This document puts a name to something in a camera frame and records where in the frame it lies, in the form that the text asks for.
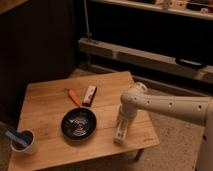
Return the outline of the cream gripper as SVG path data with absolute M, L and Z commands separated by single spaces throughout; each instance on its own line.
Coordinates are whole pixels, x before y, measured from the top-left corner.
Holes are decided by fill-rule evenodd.
M 118 114 L 118 126 L 121 129 L 126 129 L 129 124 L 134 120 L 137 115 L 137 109 L 121 105 L 119 107 L 119 114 Z

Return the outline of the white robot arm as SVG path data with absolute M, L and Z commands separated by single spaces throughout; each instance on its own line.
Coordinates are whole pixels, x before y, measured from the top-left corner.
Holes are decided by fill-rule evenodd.
M 147 94 L 147 87 L 136 82 L 120 97 L 117 136 L 126 137 L 128 125 L 138 109 L 164 114 L 205 127 L 195 171 L 213 171 L 213 97 L 157 96 Z

